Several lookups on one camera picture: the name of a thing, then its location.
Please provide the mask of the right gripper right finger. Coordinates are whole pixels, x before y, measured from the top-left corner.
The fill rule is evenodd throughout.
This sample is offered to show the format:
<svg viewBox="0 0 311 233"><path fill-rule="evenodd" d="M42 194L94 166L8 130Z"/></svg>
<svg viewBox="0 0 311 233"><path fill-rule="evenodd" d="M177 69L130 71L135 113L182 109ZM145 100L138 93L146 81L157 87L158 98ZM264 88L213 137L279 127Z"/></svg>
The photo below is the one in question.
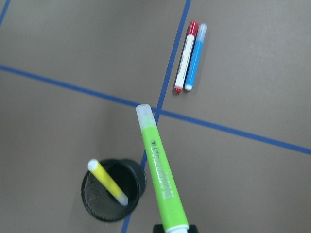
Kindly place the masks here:
<svg viewBox="0 0 311 233"><path fill-rule="evenodd" d="M189 225L188 233L199 233L196 225Z"/></svg>

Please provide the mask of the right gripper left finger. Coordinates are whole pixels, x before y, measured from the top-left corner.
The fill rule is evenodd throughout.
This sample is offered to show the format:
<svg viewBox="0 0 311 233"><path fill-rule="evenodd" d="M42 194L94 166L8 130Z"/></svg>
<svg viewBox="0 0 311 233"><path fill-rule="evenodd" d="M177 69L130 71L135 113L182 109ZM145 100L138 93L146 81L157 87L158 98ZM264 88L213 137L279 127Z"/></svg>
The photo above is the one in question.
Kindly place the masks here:
<svg viewBox="0 0 311 233"><path fill-rule="evenodd" d="M163 225L162 224L155 224L153 226L153 233L165 233Z"/></svg>

